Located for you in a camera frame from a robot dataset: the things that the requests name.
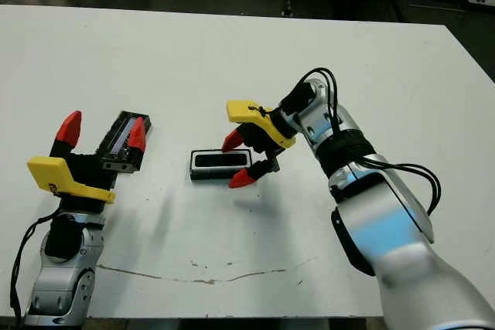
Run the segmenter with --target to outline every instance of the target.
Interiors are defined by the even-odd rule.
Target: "yellow bracket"
[[[35,156],[28,161],[28,168],[38,187],[54,195],[68,193],[72,196],[87,197],[110,204],[115,200],[115,194],[111,191],[74,181],[69,166],[63,158]]]
[[[269,115],[261,115],[260,105],[252,100],[229,100],[227,115],[233,123],[253,123],[266,131],[270,138],[280,147],[289,148],[295,144],[295,138],[284,137],[271,122]]]

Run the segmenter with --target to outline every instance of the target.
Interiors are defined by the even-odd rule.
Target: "scratch mark on table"
[[[209,279],[209,280],[182,280],[180,278],[165,278],[165,280],[168,281],[175,281],[175,282],[190,282],[194,284],[206,284],[206,285],[215,285],[217,282],[232,282],[236,280],[240,280],[242,278],[250,277],[250,276],[258,276],[260,274],[274,274],[274,273],[281,273],[281,272],[286,272],[287,270],[262,270],[260,272],[251,272],[250,274],[242,274],[241,276],[236,276],[233,278],[229,278],[228,280],[221,280],[221,279]]]
[[[296,264],[296,266],[295,266],[294,268],[299,268],[299,267],[301,267],[301,266],[304,266],[306,263],[309,263],[310,261],[315,260],[317,257],[318,257],[318,256],[317,256],[317,255],[315,255],[315,256],[314,256],[314,257],[312,257],[312,258],[304,259],[301,263]]]
[[[104,266],[103,264],[98,264],[96,267],[101,268],[102,270],[112,270],[114,272],[120,272],[121,274],[134,274],[136,276],[143,276],[143,277],[147,277],[147,278],[154,278],[156,280],[163,279],[162,276],[154,276],[152,274],[142,274],[141,272],[134,272],[132,270],[121,270],[119,268],[107,267],[107,266]]]

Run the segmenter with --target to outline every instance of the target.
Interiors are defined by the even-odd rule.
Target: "robotic arm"
[[[326,84],[311,79],[314,73]],[[274,110],[251,101],[227,103],[229,120],[242,123],[223,150],[243,142],[267,160],[238,172],[230,187],[278,171],[276,156],[302,133],[329,179],[337,207],[332,224],[350,263],[376,276],[391,330],[495,329],[495,311],[480,292],[432,249],[428,217],[440,199],[438,179],[414,164],[393,165],[377,154],[338,104],[328,69],[309,71]],[[428,213],[394,170],[422,175],[432,184]]]
[[[103,251],[104,217],[113,203],[119,172],[141,168],[147,115],[122,111],[96,152],[72,153],[80,134],[81,112],[74,111],[56,134],[49,157],[28,162],[36,184],[60,198],[55,212],[38,219],[26,231],[12,268],[10,305],[16,328],[75,328],[83,326],[93,294],[96,266]],[[51,220],[41,247],[41,271],[32,290],[30,306],[22,320],[16,290],[22,250],[41,223]]]

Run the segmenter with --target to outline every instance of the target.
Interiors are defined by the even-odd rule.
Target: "black cable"
[[[335,79],[335,76],[333,75],[332,71],[325,67],[316,67],[315,69],[312,69],[308,73],[306,73],[295,85],[294,90],[297,87],[300,87],[301,84],[303,84],[306,79],[313,73],[320,73],[325,77],[326,85],[328,86],[328,107],[329,107],[329,119],[330,119],[330,124],[332,125],[332,131],[333,135],[339,134],[340,133],[340,126],[339,126],[339,118],[337,116],[337,107],[338,107],[338,99],[337,99],[337,82]],[[333,88],[333,102],[330,104],[330,82],[329,82],[329,77],[332,80],[332,88]],[[385,170],[385,169],[394,169],[394,170],[399,170],[403,172],[409,172],[412,174],[420,175],[424,179],[428,180],[430,183],[430,186],[432,187],[432,201],[430,202],[430,206],[428,207],[428,210],[426,211],[428,215],[431,215],[433,210],[435,210],[436,206],[440,202],[440,198],[442,197],[442,185],[440,184],[440,181],[438,177],[435,175],[434,172],[426,168],[425,166],[422,165],[417,165],[417,164],[411,164],[411,163],[402,163],[402,164],[389,164],[387,162],[379,162],[377,160],[373,160],[370,158],[365,158],[364,156],[354,156],[353,160],[366,167],[366,168],[374,168],[374,169],[380,169],[380,170]]]
[[[61,209],[62,208],[59,206],[53,213],[49,214],[48,216],[44,216],[43,218],[39,218],[31,226],[29,226],[26,233],[24,233],[24,237],[21,240],[21,245],[19,247],[17,255],[15,256],[14,266],[12,267],[12,276],[10,277],[10,307],[14,310],[15,313],[15,328],[17,329],[20,329],[22,325],[21,324],[22,313],[21,313],[21,305],[19,303],[19,296],[17,295],[17,288],[15,286],[17,285],[17,278],[19,277],[22,251],[24,250],[24,246],[26,245],[28,240],[36,231],[36,227],[39,224],[48,222],[49,220],[55,218]]]
[[[432,187],[432,201],[430,202],[430,206],[428,207],[428,210],[426,211],[428,215],[432,214],[433,210],[435,210],[436,206],[440,202],[440,196],[442,194],[442,187],[440,185],[440,181],[431,170],[429,170],[428,168],[426,168],[422,165],[390,164],[387,162],[379,162],[377,160],[365,158],[362,156],[355,158],[354,161],[357,164],[362,165],[366,168],[373,168],[373,169],[379,169],[379,170],[394,169],[394,170],[399,170],[402,172],[409,172],[409,173],[413,173],[416,175],[420,175],[421,177],[428,180],[430,183],[430,186]],[[424,171],[422,172],[422,171],[416,170],[414,168],[420,168]]]
[[[296,88],[300,87],[301,84],[303,84],[306,81],[306,78],[313,74],[313,73],[319,73],[321,74],[326,81],[326,85],[328,87],[328,94],[327,94],[327,104],[328,104],[328,109],[329,109],[329,118],[330,118],[330,123],[332,125],[332,130],[334,134],[337,134],[340,132],[340,127],[339,127],[339,118],[337,117],[337,106],[339,104],[338,99],[337,99],[337,82],[335,79],[335,76],[333,75],[332,71],[327,69],[326,67],[316,67],[315,69],[312,69],[311,71],[307,72],[304,74],[304,76],[299,79],[298,83],[295,85],[294,91]],[[330,81],[329,78],[332,80],[332,89],[330,89]],[[330,91],[333,91],[333,102],[330,103]]]

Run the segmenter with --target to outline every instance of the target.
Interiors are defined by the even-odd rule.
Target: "white table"
[[[97,269],[89,315],[379,315],[376,281],[347,262],[329,221],[335,202],[302,138],[257,185],[189,180],[190,151],[219,148],[234,128],[227,100],[275,106],[315,66],[334,71],[341,103],[380,153],[439,175],[435,249],[495,305],[495,85],[445,27],[2,6],[0,315],[12,315],[21,236],[57,204],[26,161],[48,154],[74,109],[81,153],[120,110],[153,124],[142,170],[119,175],[107,207],[100,264],[115,270]],[[429,201],[424,181],[405,180]],[[23,308],[47,227],[23,256]]]

